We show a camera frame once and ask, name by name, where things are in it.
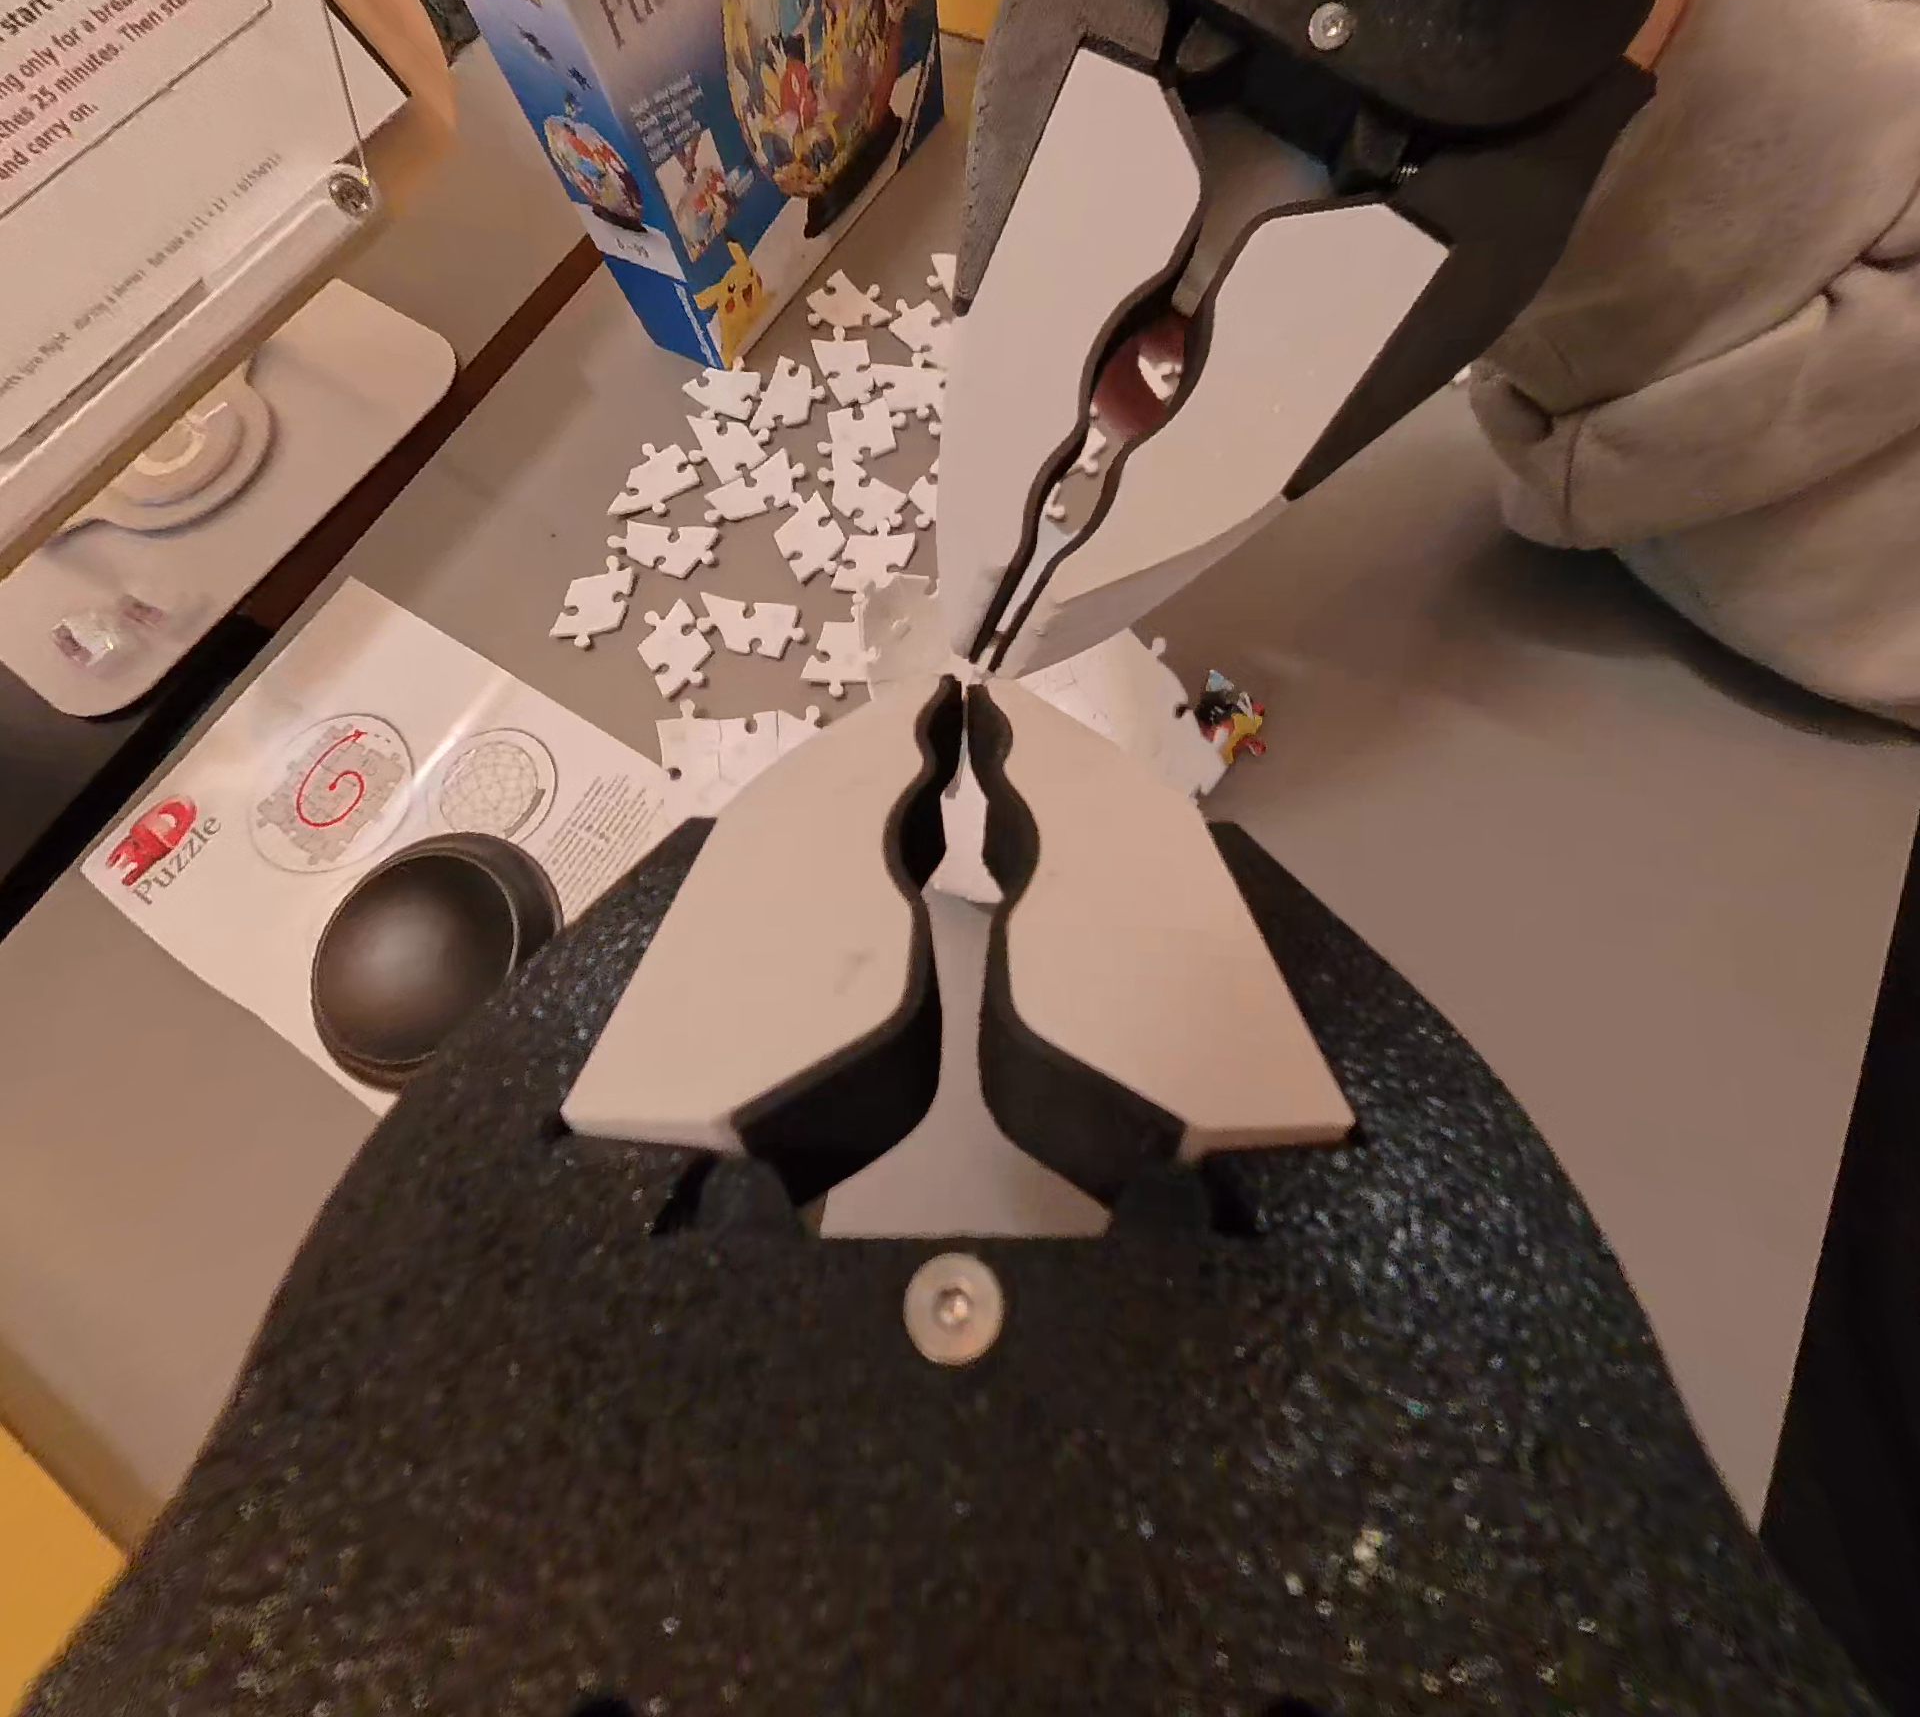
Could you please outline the blue puzzle box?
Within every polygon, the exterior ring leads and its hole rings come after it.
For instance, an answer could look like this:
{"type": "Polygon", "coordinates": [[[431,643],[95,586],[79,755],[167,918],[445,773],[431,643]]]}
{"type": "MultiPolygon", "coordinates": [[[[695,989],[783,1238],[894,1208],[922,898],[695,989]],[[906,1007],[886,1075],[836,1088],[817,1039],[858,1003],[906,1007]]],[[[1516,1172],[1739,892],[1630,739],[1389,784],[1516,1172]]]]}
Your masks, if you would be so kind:
{"type": "Polygon", "coordinates": [[[463,0],[636,317],[731,369],[944,117],[936,0],[463,0]]]}

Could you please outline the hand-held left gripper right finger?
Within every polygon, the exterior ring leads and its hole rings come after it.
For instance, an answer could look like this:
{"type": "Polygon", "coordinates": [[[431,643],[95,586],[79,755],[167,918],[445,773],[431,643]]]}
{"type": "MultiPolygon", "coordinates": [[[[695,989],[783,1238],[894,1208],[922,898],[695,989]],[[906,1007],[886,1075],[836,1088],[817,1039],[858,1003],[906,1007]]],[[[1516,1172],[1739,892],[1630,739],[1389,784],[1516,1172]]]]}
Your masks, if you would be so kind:
{"type": "Polygon", "coordinates": [[[1353,1108],[1192,798],[1009,679],[968,691],[968,757],[996,1128],[1109,1210],[1160,1170],[1341,1142],[1353,1108]]]}

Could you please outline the small clear plastic wrapper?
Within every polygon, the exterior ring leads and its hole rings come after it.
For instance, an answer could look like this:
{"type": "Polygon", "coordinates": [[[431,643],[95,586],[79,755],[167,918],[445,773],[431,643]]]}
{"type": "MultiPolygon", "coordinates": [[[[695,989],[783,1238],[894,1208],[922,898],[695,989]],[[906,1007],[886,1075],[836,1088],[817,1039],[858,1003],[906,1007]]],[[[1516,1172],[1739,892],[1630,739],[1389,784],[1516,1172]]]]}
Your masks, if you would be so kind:
{"type": "Polygon", "coordinates": [[[99,673],[125,663],[135,653],[135,645],[167,623],[167,606],[121,592],[105,604],[63,614],[49,627],[49,641],[73,669],[99,673]]]}

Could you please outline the acrylic sign holder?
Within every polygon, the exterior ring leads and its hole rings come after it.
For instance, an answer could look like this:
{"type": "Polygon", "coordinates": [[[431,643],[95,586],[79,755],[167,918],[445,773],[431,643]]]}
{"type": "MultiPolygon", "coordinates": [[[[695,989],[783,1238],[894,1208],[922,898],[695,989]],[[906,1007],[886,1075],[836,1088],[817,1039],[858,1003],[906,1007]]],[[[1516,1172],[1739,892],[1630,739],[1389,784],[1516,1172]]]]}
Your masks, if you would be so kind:
{"type": "Polygon", "coordinates": [[[437,407],[457,355],[340,278],[443,150],[330,0],[2,0],[2,657],[129,709],[437,407]],[[121,592],[121,665],[49,641],[121,592]]]}

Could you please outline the white instruction leaflet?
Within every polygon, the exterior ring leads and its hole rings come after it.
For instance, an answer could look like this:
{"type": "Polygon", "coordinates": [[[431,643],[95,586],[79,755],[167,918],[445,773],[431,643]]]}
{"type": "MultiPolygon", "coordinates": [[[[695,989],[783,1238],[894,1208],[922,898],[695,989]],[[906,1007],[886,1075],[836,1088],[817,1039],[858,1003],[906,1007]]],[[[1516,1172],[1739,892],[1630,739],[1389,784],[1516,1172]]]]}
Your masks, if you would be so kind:
{"type": "Polygon", "coordinates": [[[536,860],[578,918],[672,828],[658,761],[348,578],[83,856],[83,880],[369,1112],[324,1049],[312,957],[352,888],[411,842],[536,860]]]}

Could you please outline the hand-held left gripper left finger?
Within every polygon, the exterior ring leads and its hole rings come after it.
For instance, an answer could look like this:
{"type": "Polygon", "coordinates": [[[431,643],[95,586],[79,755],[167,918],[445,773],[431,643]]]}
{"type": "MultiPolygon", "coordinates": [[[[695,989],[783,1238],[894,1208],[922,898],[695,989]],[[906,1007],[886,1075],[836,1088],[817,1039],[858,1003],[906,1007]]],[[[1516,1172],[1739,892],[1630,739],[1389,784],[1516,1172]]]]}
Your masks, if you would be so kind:
{"type": "Polygon", "coordinates": [[[805,1206],[922,1122],[942,1001],[924,884],[964,687],[922,677],[745,784],[562,1104],[578,1136],[751,1158],[805,1206]]]}

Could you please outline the pile of puzzle pieces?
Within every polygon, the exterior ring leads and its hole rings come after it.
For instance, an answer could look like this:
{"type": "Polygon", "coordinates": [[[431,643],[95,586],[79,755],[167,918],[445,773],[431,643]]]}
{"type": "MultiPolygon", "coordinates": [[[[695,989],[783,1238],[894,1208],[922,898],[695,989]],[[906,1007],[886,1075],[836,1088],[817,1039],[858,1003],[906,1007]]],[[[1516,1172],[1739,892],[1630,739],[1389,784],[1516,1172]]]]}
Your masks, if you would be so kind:
{"type": "Polygon", "coordinates": [[[898,296],[835,268],[807,298],[807,351],[695,371],[681,431],[642,443],[548,639],[586,653],[626,631],[672,703],[733,667],[856,701],[856,600],[932,576],[954,274],[946,248],[898,296]]]}

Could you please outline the small joined puzzle pieces cluster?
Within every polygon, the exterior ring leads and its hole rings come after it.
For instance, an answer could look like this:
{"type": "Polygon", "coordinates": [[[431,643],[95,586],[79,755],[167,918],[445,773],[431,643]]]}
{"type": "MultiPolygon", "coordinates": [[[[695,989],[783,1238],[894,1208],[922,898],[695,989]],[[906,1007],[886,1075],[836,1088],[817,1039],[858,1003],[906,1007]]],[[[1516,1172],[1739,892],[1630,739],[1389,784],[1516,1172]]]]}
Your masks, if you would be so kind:
{"type": "Polygon", "coordinates": [[[737,790],[823,727],[823,711],[755,711],[737,719],[699,715],[687,699],[656,725],[668,804],[679,816],[717,814],[737,790]]]}

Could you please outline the person's dark trousers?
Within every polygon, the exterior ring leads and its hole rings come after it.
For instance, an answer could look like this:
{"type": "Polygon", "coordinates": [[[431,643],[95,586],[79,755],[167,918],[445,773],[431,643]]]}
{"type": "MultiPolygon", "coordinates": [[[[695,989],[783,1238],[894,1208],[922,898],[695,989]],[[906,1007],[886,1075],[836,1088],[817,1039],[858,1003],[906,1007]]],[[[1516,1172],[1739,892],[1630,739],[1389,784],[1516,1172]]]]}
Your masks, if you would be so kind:
{"type": "Polygon", "coordinates": [[[1761,1540],[1884,1710],[1918,1710],[1918,858],[1910,856],[1761,1540]]]}

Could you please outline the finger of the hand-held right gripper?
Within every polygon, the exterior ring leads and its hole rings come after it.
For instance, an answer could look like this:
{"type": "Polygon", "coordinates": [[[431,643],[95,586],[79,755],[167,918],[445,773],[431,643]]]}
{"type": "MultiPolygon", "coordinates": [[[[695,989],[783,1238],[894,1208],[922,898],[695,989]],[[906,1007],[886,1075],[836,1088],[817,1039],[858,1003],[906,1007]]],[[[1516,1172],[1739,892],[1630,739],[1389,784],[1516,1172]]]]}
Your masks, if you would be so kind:
{"type": "Polygon", "coordinates": [[[1186,264],[1204,172],[1149,69],[1079,49],[1043,121],[948,369],[938,600],[982,661],[1015,608],[1051,486],[1085,437],[1091,383],[1127,315],[1186,264]]]}
{"type": "Polygon", "coordinates": [[[1258,220],[1206,298],[1206,345],[1164,421],[1109,466],[1099,504],[1009,623],[996,671],[1091,649],[1264,528],[1449,252],[1385,202],[1258,220]]]}

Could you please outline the assembled white puzzle ball section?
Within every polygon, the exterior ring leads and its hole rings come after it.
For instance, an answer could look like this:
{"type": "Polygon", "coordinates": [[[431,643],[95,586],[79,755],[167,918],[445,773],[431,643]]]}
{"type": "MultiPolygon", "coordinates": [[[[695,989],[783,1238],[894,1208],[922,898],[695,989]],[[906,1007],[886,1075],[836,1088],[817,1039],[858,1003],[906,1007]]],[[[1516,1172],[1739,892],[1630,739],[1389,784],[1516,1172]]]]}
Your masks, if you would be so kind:
{"type": "MultiPolygon", "coordinates": [[[[912,673],[942,671],[946,641],[930,580],[892,576],[852,600],[872,699],[912,673]]],[[[1238,759],[1264,753],[1264,705],[1222,673],[1196,699],[1164,663],[1164,641],[1125,629],[1075,657],[1021,673],[1031,693],[1117,745],[1160,782],[1200,798],[1238,759]]],[[[986,796],[970,773],[942,794],[946,850],[930,886],[976,906],[999,890],[984,858],[986,796]]]]}

